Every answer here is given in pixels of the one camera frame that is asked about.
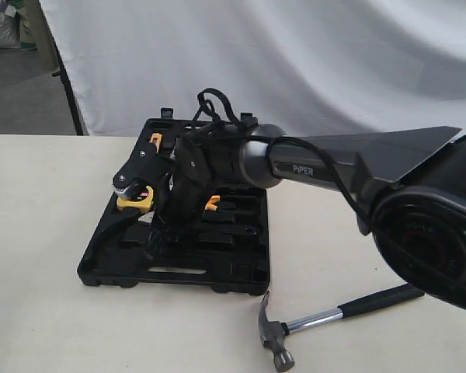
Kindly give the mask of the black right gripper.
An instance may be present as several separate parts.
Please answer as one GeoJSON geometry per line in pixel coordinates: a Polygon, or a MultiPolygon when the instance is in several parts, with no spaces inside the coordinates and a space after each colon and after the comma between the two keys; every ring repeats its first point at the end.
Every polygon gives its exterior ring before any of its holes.
{"type": "Polygon", "coordinates": [[[173,169],[156,192],[155,229],[177,236],[202,215],[212,194],[212,174],[196,135],[176,139],[173,169]]]}

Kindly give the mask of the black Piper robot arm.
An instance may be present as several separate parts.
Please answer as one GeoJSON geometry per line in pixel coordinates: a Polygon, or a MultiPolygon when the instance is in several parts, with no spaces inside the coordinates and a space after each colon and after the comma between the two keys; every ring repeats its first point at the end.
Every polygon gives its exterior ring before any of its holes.
{"type": "Polygon", "coordinates": [[[290,137],[274,125],[209,124],[180,135],[158,213],[182,225],[222,183],[282,180],[337,190],[403,280],[466,310],[466,134],[428,127],[290,137]]]}

